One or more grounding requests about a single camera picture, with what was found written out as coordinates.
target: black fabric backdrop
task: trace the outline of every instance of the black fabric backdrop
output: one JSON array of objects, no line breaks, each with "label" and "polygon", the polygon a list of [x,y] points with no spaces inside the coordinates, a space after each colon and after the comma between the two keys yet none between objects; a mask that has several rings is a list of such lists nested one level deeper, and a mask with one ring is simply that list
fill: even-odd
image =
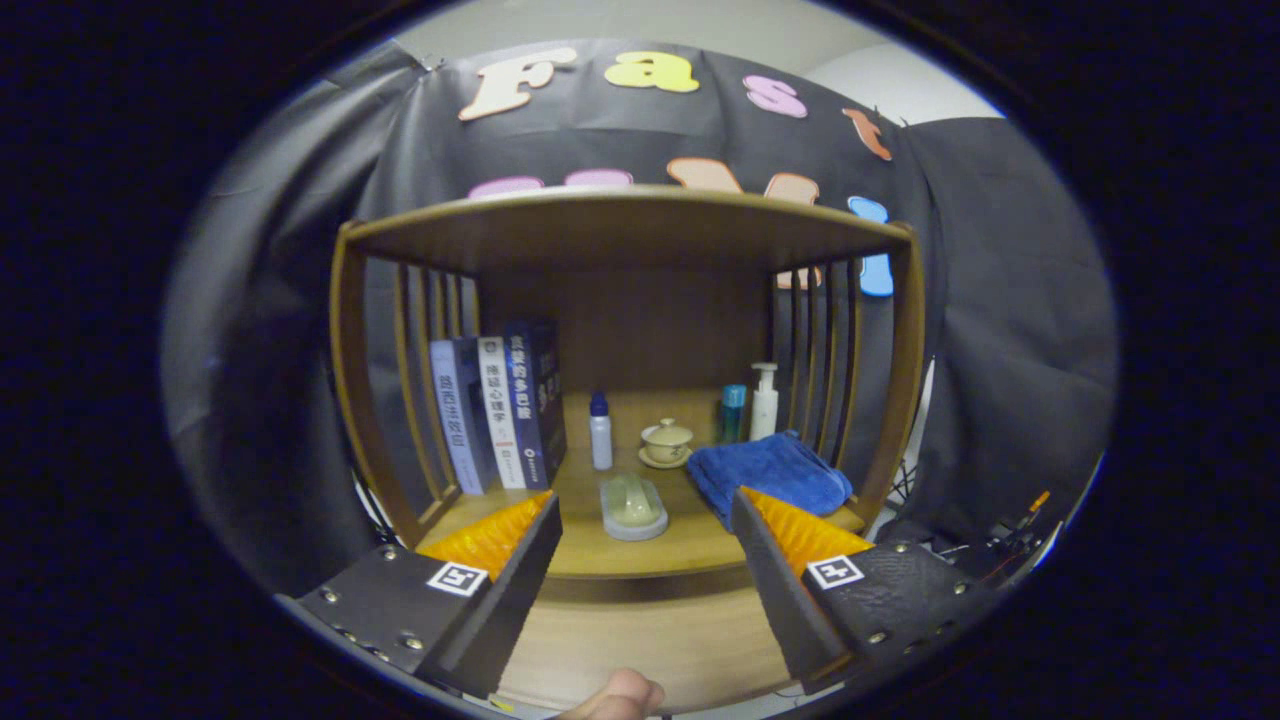
[{"label": "black fabric backdrop", "polygon": [[[571,45],[517,110],[457,120],[494,60]],[[691,94],[609,85],[627,50],[686,58]],[[809,114],[756,108],[741,85],[791,85]],[[465,197],[500,177],[548,186],[588,168],[673,183],[680,156],[723,161],[746,192],[776,173],[814,179],[818,205],[873,199],[916,228],[933,411],[904,516],[959,539],[1016,519],[1052,489],[1046,525],[1074,503],[1101,452],[1117,348],[1094,241],[1068,193],[1005,120],[899,128],[892,161],[858,138],[835,92],[716,53],[635,41],[552,42],[428,72],[387,44],[276,113],[210,188],[178,263],[161,370],[170,432],[202,511],[265,585],[301,593],[372,541],[352,493],[340,419],[325,392],[325,313],[337,227]],[[370,265],[369,343],[378,416],[397,468],[416,466],[394,365],[393,266]],[[879,433],[891,299],[864,296],[864,357],[847,461],[855,489]],[[783,319],[783,331],[786,323]],[[296,373],[298,366],[305,373]]]}]

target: dark navy book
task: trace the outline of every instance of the dark navy book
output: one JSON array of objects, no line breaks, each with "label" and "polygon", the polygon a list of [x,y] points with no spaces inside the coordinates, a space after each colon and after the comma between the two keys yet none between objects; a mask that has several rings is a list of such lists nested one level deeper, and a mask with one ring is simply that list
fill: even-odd
[{"label": "dark navy book", "polygon": [[525,484],[545,489],[556,479],[566,448],[556,323],[548,319],[513,320],[507,324],[503,336],[507,340],[511,405]]}]

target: black cloth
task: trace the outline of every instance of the black cloth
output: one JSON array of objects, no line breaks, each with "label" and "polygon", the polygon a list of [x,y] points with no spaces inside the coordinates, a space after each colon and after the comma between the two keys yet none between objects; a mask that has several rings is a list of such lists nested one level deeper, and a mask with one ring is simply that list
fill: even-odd
[{"label": "black cloth", "polygon": [[1117,315],[1098,241],[1009,122],[904,136],[937,209],[946,295],[902,516],[969,542],[1050,491],[1037,523],[1052,528],[1093,475],[1115,406]]}]

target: white pump bottle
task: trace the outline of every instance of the white pump bottle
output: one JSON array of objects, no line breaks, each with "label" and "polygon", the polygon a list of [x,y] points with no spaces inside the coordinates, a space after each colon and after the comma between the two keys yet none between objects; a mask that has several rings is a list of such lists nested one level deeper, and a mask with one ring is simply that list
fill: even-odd
[{"label": "white pump bottle", "polygon": [[777,363],[754,363],[753,370],[760,372],[760,384],[751,393],[751,434],[748,439],[760,439],[772,436],[778,425],[778,391],[773,389],[773,373]]}]

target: blue towel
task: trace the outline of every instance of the blue towel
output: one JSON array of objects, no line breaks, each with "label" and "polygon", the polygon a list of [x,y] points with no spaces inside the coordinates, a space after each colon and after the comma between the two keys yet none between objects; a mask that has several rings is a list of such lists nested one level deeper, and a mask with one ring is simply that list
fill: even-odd
[{"label": "blue towel", "polygon": [[689,456],[689,471],[728,532],[733,532],[730,507],[739,486],[814,515],[835,512],[854,492],[849,478],[800,442],[795,430],[696,450]]}]

